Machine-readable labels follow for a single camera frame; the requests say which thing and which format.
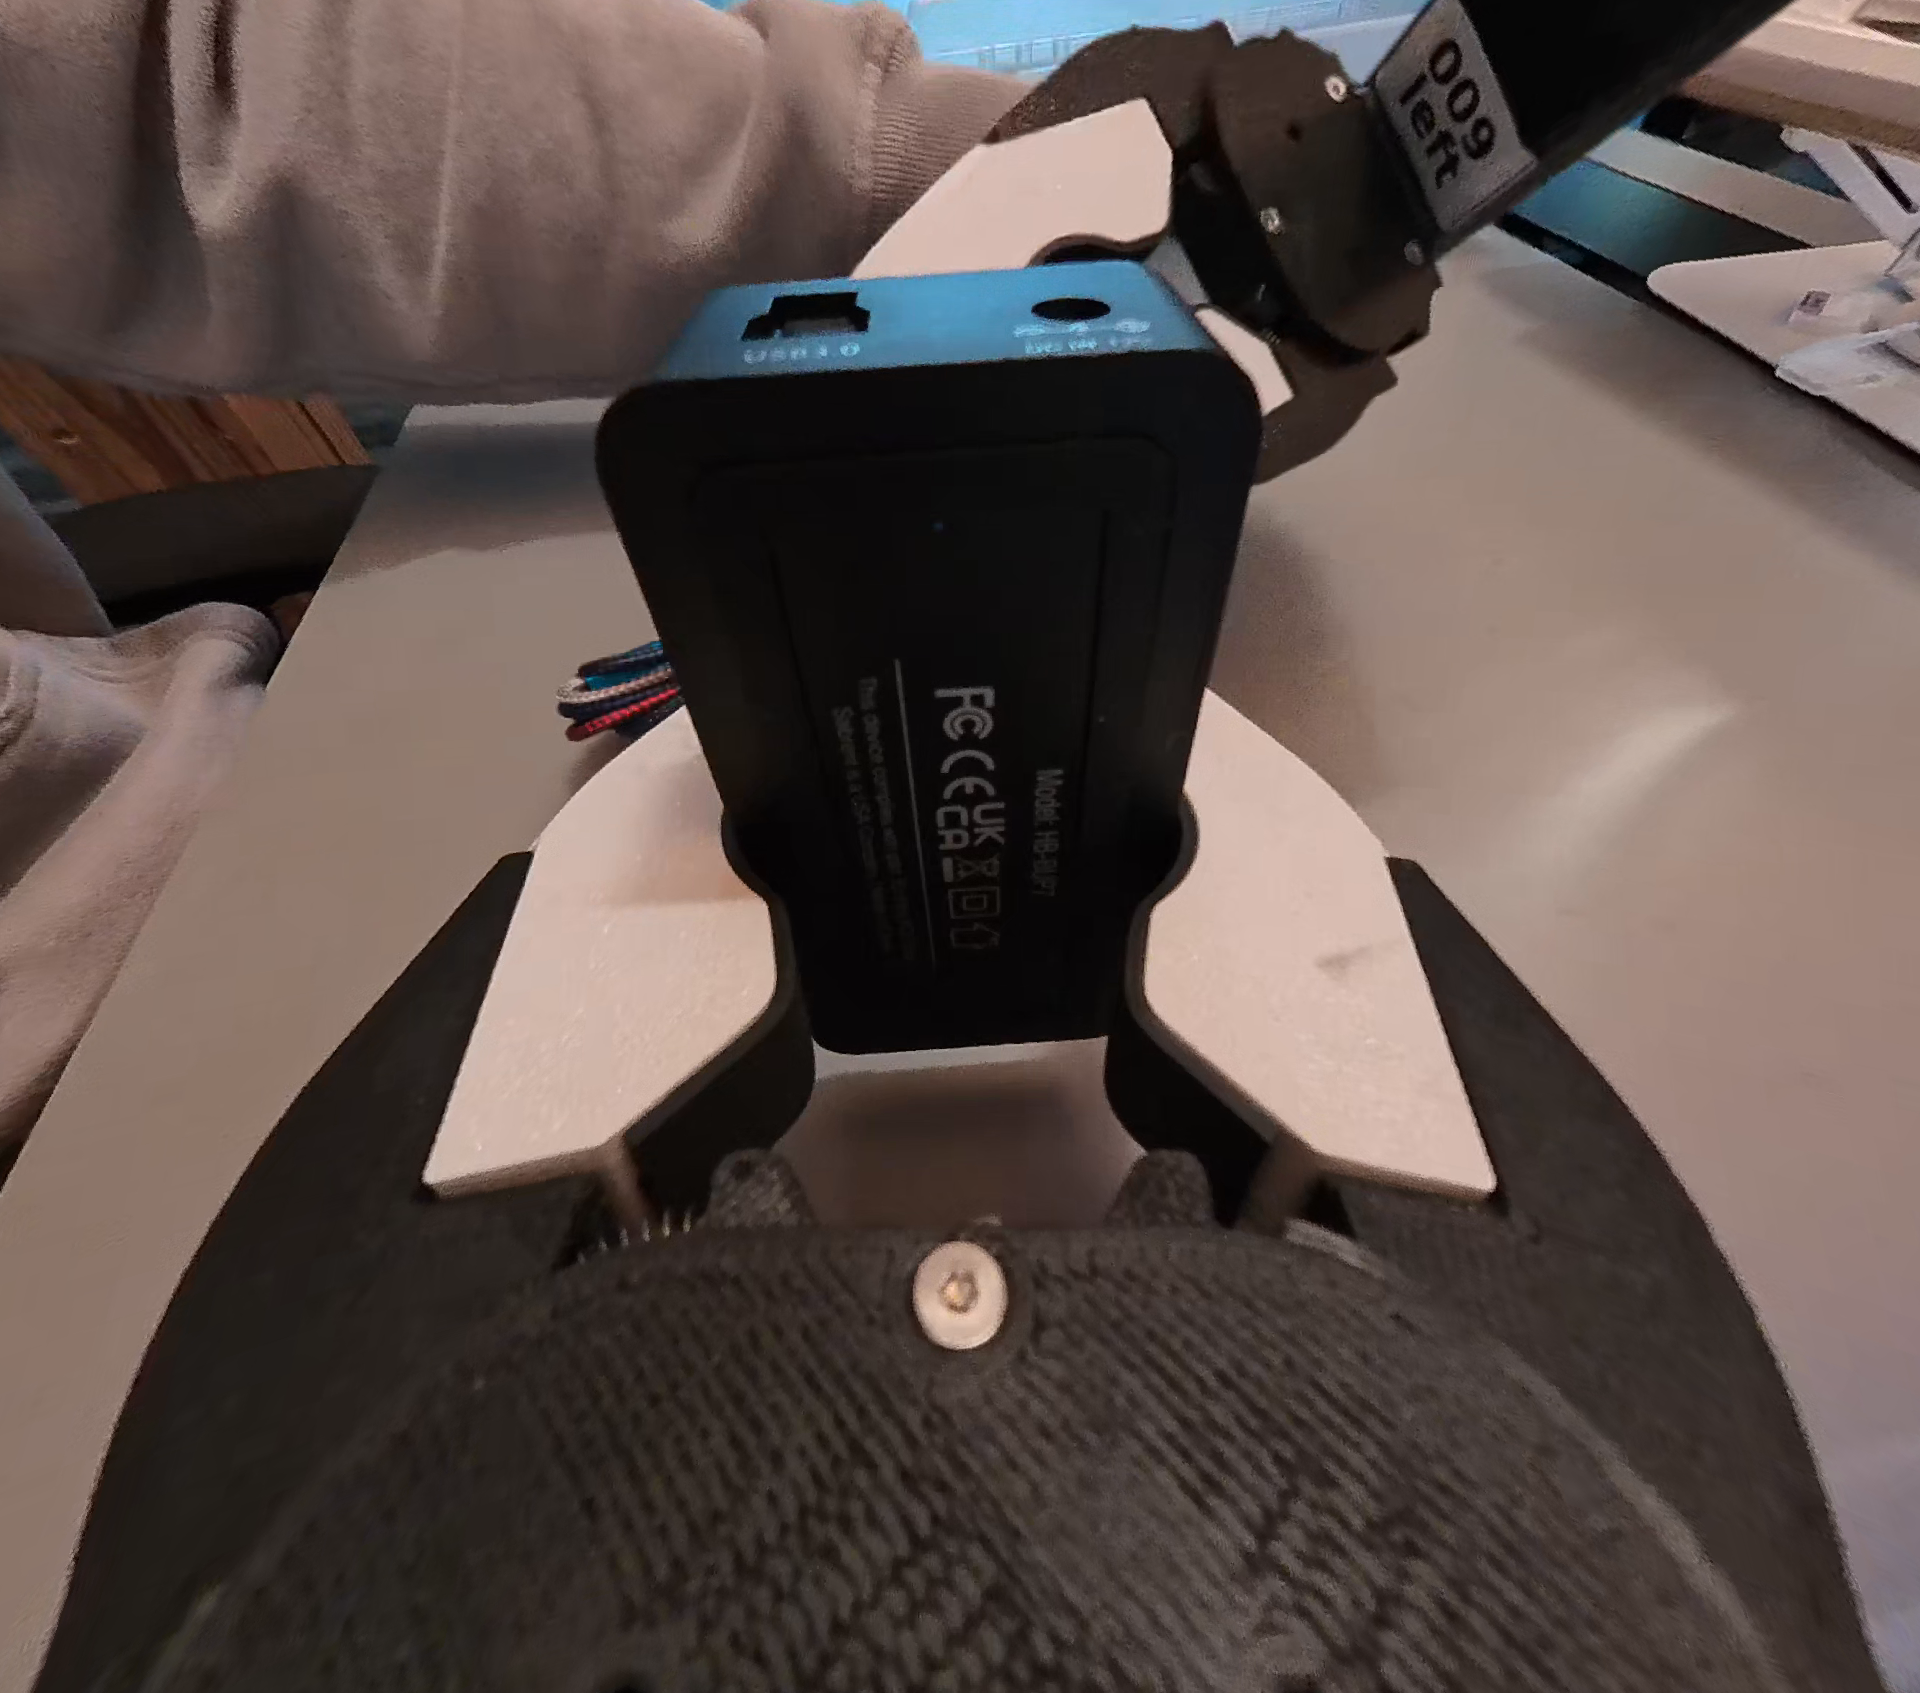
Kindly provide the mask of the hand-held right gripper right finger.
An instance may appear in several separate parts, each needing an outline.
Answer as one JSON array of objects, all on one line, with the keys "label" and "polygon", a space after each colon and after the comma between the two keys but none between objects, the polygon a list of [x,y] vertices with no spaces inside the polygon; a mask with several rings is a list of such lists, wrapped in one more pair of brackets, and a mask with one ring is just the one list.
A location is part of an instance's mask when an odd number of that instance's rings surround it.
[{"label": "hand-held right gripper right finger", "polygon": [[1225,1229],[1349,1179],[1483,1206],[1497,1156],[1367,817],[1220,692],[1178,813],[1108,1039],[1123,1132],[1193,1156]]}]

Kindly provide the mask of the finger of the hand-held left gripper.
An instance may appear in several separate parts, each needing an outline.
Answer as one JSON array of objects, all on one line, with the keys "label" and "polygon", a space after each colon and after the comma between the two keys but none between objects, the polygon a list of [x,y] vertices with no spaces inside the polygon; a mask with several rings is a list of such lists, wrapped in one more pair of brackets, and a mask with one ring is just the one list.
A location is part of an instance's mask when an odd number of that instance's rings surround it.
[{"label": "finger of the hand-held left gripper", "polygon": [[1351,360],[1320,338],[1252,333],[1231,313],[1220,317],[1220,348],[1260,398],[1252,480],[1280,480],[1320,459],[1400,385],[1385,360]]},{"label": "finger of the hand-held left gripper", "polygon": [[1139,96],[963,152],[856,281],[1023,271],[1058,251],[1141,254],[1170,222],[1170,145]]}]

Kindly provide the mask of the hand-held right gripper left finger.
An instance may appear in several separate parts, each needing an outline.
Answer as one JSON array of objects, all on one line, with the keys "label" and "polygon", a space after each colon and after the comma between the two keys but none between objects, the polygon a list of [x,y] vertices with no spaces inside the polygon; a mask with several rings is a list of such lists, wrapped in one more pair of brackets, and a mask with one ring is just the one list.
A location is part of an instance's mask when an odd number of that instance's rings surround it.
[{"label": "hand-held right gripper left finger", "polygon": [[535,846],[419,1179],[449,1201],[589,1177],[628,1229],[687,1216],[807,1088],[782,906],[738,871],[675,713]]}]

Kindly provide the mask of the black hub box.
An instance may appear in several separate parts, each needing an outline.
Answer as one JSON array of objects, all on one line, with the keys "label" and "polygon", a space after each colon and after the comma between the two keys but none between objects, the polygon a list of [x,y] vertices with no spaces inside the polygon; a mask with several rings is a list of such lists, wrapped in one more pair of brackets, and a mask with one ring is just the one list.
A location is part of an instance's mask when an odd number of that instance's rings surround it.
[{"label": "black hub box", "polygon": [[1101,1039],[1260,398],[1134,259],[710,293],[594,468],[836,1056]]}]

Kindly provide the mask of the person's left forearm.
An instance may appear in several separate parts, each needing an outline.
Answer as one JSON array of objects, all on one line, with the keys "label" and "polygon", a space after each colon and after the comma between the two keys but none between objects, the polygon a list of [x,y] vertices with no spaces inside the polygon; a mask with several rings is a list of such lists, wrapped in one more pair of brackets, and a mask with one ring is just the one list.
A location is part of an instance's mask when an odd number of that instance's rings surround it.
[{"label": "person's left forearm", "polygon": [[7,360],[540,405],[844,276],[1023,96],[829,0],[0,0]]}]

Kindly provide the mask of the grey desk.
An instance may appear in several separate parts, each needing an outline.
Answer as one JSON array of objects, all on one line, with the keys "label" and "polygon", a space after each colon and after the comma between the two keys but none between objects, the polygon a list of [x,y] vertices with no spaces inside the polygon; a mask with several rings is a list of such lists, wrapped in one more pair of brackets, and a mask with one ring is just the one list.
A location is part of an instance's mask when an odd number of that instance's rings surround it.
[{"label": "grey desk", "polygon": [[[553,692],[648,636],[594,420],[408,413],[7,1179],[7,1689],[255,1139],[594,767]],[[1211,682],[1662,1144],[1913,1689],[1913,463],[1490,231],[1252,498]]]}]

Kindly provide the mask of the pale plastic bin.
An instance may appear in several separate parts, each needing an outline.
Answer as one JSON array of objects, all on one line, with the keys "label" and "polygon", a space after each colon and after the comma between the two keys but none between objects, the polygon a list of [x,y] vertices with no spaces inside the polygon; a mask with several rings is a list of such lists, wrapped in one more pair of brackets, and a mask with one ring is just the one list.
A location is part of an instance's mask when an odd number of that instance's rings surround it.
[{"label": "pale plastic bin", "polygon": [[929,60],[1043,77],[1064,58],[1134,24],[1235,39],[1297,30],[1367,81],[1427,0],[912,0],[908,24]]}]

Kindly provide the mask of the white stand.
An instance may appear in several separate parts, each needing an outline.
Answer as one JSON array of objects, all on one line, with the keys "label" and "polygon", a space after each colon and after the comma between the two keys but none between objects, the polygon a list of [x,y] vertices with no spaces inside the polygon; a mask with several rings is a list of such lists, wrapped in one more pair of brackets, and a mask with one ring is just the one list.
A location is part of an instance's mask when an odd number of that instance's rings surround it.
[{"label": "white stand", "polygon": [[1807,152],[1865,216],[1858,242],[1679,259],[1650,276],[1659,301],[1745,348],[1766,370],[1776,370],[1776,360],[1794,348],[1786,313],[1802,293],[1894,281],[1920,299],[1920,165],[1894,149],[1824,140],[1807,128],[1786,128],[1784,145]]}]

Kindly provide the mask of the clear plastic bag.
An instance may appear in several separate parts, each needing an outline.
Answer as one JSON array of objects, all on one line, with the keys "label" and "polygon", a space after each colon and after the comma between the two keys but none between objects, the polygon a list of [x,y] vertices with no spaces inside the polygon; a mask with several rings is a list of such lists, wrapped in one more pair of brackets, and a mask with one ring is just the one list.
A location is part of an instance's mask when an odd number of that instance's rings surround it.
[{"label": "clear plastic bag", "polygon": [[1802,293],[1776,377],[1920,457],[1920,301],[1894,281]]}]

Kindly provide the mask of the person's grey sweater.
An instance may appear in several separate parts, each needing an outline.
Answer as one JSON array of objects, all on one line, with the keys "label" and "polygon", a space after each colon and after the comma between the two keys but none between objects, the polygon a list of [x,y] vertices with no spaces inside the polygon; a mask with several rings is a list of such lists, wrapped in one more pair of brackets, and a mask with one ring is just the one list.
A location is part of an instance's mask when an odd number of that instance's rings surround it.
[{"label": "person's grey sweater", "polygon": [[246,605],[115,628],[0,480],[0,1144],[23,1150],[275,668]]}]

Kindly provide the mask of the black chair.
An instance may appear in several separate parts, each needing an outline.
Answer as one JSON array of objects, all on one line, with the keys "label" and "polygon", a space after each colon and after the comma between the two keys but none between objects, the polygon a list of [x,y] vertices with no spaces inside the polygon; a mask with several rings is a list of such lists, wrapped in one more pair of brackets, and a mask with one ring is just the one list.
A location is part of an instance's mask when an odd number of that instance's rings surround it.
[{"label": "black chair", "polygon": [[372,463],[311,463],[246,480],[191,480],[156,498],[53,519],[115,626],[147,626],[183,605],[269,610],[311,595]]}]

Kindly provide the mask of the wooden panel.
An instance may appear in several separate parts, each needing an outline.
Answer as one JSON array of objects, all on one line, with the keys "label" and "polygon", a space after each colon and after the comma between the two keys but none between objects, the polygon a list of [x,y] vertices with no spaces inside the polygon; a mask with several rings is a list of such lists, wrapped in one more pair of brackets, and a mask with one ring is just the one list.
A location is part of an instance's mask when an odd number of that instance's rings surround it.
[{"label": "wooden panel", "polygon": [[325,396],[156,396],[62,377],[23,360],[0,364],[0,423],[80,507],[371,463],[347,413]]}]

